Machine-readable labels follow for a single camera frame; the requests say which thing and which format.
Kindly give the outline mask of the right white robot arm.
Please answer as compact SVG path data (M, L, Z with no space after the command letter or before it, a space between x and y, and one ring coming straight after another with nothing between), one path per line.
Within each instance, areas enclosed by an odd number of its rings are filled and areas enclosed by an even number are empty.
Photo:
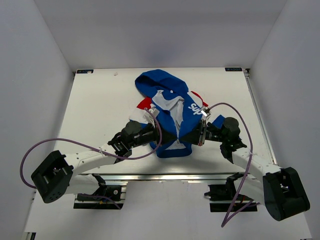
M282 168L253 154L240 138L239 122L233 117L219 116L213 123L201 121L181 141L201 145L204 141L220 142L222 156L249 176L235 173L225 185L210 185L205 193L211 201L236 200L240 196L266 207L273 219L282 221L310 209L310 202L298 172Z

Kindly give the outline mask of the aluminium front rail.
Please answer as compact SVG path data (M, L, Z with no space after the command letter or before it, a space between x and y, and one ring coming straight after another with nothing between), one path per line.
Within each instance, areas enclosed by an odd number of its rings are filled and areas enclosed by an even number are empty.
M129 182L190 182L207 183L209 185L222 185L227 178L238 172L218 172L218 173L168 173L168 174L102 174L99 176L106 184L124 185Z

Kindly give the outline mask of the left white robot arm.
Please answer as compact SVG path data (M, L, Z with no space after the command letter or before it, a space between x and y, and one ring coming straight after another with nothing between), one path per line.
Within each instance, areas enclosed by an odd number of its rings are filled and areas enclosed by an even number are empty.
M63 195L85 191L99 200L105 196L106 187L97 176L83 176L84 172L127 160L133 148L152 143L159 149L175 140L174 134L156 123L142 126L137 121L129 121L99 148L88 146L87 151L72 154L52 151L31 174L31 180L46 204Z

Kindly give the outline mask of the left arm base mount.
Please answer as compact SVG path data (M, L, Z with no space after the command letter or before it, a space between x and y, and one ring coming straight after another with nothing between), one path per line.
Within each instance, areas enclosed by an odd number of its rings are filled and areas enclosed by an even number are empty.
M97 182L97 189L91 194L77 194L73 208L84 210L121 210L125 201L125 185L122 183L107 183L96 173L93 173L91 176Z

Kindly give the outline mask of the left blue table label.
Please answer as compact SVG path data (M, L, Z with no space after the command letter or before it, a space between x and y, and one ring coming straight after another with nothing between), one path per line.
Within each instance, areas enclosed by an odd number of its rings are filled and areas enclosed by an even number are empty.
M78 69L76 74L92 74L93 72L93 69Z

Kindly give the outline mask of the blue white red jacket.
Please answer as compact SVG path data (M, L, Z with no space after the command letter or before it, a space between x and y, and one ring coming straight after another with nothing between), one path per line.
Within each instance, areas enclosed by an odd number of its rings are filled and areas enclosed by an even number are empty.
M190 91L183 80L161 69L143 72L134 83L144 99L133 110L129 120L137 121L145 127L144 109L157 108L159 114L156 119L160 127L176 134L180 144L174 142L169 147L161 146L156 150L156 155L159 158L189 156L192 144L181 142L180 138L198 125L202 120L200 109L208 104L199 94Z

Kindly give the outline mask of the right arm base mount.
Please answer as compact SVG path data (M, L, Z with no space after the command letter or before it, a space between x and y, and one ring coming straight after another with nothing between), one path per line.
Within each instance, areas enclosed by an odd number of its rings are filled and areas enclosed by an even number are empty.
M230 203L233 200L234 195L238 187L235 187L234 181L241 181L241 178L244 176L243 173L236 173L227 177L224 184L211 184L208 185L209 191L204 193L204 197L209 199L209 206L211 213L226 213L230 206ZM245 204L247 204L251 198L239 194L235 203L231 208L231 212L234 213ZM242 210L242 212L257 212L258 208L253 202L250 206Z

